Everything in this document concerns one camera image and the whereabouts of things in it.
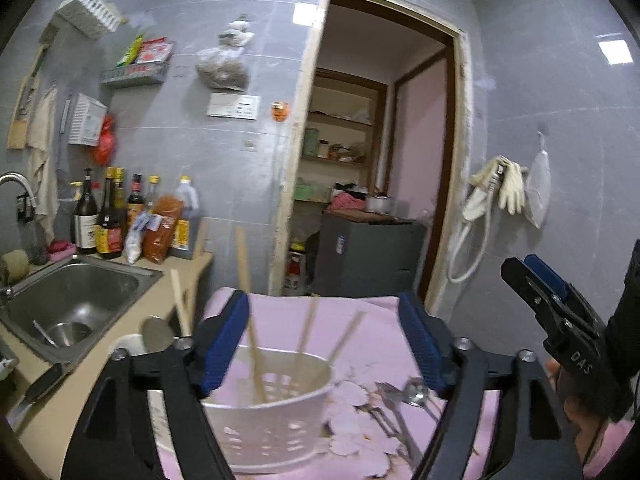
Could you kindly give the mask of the person's right hand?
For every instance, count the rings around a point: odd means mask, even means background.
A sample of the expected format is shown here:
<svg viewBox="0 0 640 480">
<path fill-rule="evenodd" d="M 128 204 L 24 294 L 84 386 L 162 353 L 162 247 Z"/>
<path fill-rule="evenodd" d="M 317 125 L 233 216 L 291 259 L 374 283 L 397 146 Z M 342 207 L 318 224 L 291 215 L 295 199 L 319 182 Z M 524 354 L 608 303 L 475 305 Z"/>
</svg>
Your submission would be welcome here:
<svg viewBox="0 0 640 480">
<path fill-rule="evenodd" d="M 587 477 L 595 476 L 604 467 L 634 426 L 629 420 L 611 422 L 591 413 L 577 396 L 565 399 L 564 413 L 578 428 L 574 443 Z"/>
</svg>

